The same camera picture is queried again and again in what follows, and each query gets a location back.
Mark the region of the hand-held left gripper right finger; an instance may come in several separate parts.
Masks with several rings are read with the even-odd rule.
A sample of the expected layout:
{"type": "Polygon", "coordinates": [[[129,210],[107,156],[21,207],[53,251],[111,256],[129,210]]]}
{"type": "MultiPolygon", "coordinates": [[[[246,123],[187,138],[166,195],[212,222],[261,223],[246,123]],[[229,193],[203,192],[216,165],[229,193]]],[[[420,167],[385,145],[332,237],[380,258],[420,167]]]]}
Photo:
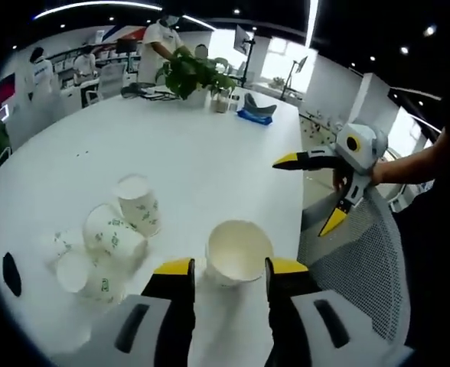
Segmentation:
{"type": "Polygon", "coordinates": [[[267,366],[383,366],[386,341],[335,291],[321,291],[297,261],[267,258],[273,348],[267,366]]]}

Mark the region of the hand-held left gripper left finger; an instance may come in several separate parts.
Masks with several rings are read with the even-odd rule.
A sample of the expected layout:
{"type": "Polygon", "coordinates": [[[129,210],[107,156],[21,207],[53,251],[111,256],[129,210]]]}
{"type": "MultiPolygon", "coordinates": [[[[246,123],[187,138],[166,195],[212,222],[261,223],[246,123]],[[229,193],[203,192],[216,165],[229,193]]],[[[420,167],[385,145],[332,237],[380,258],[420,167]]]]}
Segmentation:
{"type": "Polygon", "coordinates": [[[91,366],[186,366],[195,328],[195,259],[158,266],[94,326],[91,366]]]}

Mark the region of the person's right hand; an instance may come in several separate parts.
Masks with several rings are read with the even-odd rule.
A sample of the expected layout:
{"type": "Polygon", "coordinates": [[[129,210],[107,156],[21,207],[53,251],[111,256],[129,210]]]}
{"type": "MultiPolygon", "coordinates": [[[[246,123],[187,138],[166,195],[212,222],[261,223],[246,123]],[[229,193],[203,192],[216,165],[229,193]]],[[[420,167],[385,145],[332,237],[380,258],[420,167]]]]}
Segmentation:
{"type": "Polygon", "coordinates": [[[373,166],[370,174],[370,184],[374,187],[383,182],[383,175],[385,171],[386,162],[377,162],[373,166]]]}

